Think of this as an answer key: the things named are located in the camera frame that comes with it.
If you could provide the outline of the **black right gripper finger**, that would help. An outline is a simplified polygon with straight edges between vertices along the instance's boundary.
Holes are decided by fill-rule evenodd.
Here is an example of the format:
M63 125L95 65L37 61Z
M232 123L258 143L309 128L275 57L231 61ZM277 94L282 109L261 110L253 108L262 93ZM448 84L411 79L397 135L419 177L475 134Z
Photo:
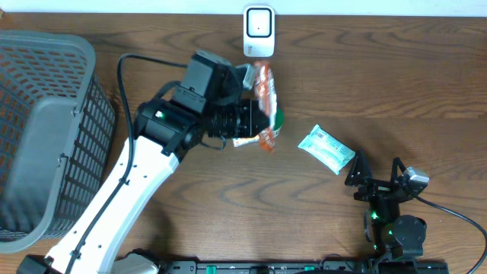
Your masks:
M390 178L391 183L395 182L396 179L399 177L399 173L398 173L399 170L403 173L406 170L406 166L404 165L404 163L399 157L396 157L393 159L393 163L392 163L391 178Z
M370 164L362 150L355 153L351 169L345 179L346 186L362 186L373 178Z

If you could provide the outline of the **light blue tissue pack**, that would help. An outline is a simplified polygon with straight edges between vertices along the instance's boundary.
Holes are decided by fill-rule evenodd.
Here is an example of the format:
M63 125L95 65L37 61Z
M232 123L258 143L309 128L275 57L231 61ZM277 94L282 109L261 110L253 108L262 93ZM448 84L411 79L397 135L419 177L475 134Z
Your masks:
M299 143L298 148L313 155L325 164L335 175L355 156L355 152L325 132L316 124Z

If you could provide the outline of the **red chocolate bar wrapper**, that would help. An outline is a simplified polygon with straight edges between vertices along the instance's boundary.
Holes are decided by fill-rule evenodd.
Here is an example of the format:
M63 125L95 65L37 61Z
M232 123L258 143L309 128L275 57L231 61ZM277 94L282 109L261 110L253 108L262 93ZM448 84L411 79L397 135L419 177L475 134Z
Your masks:
M259 102L259 108L268 118L269 125L259 134L259 145L267 152L273 152L275 147L275 127L277 119L277 94L275 79L267 61L254 62L256 80L254 94Z

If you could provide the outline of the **small orange snack box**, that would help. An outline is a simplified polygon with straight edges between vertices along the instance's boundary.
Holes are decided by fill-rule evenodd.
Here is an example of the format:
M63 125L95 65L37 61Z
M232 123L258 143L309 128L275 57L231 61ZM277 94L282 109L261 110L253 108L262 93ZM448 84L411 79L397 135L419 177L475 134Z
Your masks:
M259 136L251 137L251 138L234 138L232 139L234 147L240 147L243 145L248 145L251 143L255 143L259 141Z

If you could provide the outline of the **green lid jar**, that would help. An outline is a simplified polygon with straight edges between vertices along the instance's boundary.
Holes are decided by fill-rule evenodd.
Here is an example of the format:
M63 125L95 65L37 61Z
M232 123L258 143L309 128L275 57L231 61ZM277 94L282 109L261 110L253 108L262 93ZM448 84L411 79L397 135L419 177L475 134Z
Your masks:
M281 132L283 123L284 123L284 113L279 107L277 107L277 111L275 115L275 127L273 130L275 137L277 137Z

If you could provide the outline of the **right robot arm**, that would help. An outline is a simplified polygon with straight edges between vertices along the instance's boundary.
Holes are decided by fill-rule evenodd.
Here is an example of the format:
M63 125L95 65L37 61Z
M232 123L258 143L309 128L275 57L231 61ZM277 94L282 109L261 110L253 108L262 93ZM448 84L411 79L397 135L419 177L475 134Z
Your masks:
M406 167L394 158L389 180L374 178L363 151L355 153L345 179L346 186L358 188L354 199L366 202L364 214L366 238L374 245L363 270L368 273L417 273L415 259L423 255L427 225L421 218L400 213L399 205L420 194L429 176L414 167Z

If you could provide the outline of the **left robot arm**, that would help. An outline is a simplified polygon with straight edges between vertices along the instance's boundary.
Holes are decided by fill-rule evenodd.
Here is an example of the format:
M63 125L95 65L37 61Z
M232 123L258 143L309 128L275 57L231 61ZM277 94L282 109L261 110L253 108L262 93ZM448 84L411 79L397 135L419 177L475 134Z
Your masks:
M19 273L160 272L162 265L140 250L117 256L155 191L204 137L250 138L271 125L261 103L243 97L256 66L199 50L185 71L127 115L127 140L103 186L67 235L47 255L26 256Z

